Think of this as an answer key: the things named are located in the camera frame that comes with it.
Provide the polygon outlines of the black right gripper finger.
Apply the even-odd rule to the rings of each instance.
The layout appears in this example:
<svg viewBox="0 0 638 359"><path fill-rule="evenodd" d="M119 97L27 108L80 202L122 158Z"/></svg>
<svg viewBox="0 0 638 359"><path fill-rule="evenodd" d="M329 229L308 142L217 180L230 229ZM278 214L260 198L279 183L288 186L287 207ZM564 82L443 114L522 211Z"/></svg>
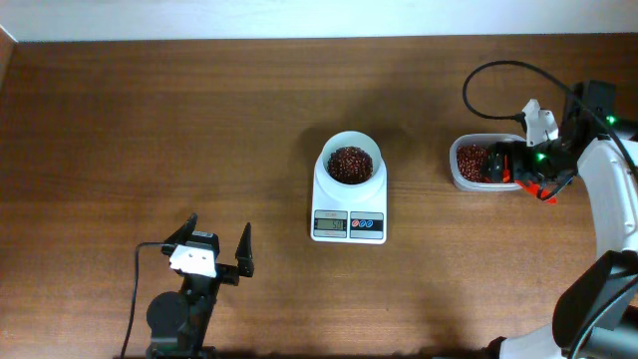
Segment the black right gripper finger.
<svg viewBox="0 0 638 359"><path fill-rule="evenodd" d="M497 142L486 148L487 157L482 165L483 179L490 183L509 183L509 144Z"/></svg>
<svg viewBox="0 0 638 359"><path fill-rule="evenodd" d="M524 191L531 194L535 198L546 202L546 203L557 203L557 199L555 195L551 194L550 191L546 190L543 186L538 183L530 182L530 181L521 181L517 180L515 182L518 184Z"/></svg>

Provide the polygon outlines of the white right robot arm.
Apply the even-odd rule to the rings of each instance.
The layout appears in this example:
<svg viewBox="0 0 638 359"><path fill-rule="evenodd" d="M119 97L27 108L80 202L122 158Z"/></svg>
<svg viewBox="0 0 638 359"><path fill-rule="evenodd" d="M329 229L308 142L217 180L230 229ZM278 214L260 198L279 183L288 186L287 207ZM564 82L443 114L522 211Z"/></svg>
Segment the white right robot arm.
<svg viewBox="0 0 638 359"><path fill-rule="evenodd" d="M637 355L637 125L614 115L615 88L575 84L560 125L524 110L527 141L496 143L486 173L518 180L544 201L545 186L585 183L596 234L596 261L559 297L550 324L499 337L488 358L634 358Z"/></svg>

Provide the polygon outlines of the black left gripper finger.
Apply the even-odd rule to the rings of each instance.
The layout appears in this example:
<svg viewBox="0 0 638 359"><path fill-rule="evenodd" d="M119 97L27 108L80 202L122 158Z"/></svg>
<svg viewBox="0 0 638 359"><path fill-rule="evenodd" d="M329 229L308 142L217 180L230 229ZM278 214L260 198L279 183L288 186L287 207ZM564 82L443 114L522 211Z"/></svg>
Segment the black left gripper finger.
<svg viewBox="0 0 638 359"><path fill-rule="evenodd" d="M238 275L252 277L254 274L254 263L251 246L251 223L245 225L237 249L235 251Z"/></svg>
<svg viewBox="0 0 638 359"><path fill-rule="evenodd" d="M163 243L165 245L185 244L195 230L198 216L193 213L187 221L173 234L171 234Z"/></svg>

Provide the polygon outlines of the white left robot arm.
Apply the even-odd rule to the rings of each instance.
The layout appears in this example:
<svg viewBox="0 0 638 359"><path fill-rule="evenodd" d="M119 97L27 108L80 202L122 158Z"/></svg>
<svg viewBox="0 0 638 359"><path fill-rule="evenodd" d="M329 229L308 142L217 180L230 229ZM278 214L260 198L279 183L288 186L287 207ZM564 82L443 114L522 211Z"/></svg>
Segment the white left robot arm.
<svg viewBox="0 0 638 359"><path fill-rule="evenodd" d="M218 291L223 285L236 286L242 277L251 277L254 263L251 225L244 227L235 251L236 263L222 264L219 239L214 233L195 229L197 215L188 220L161 244L169 268L182 278L178 291L158 295L147 309L151 330L148 358L214 358L215 349L204 339Z"/></svg>

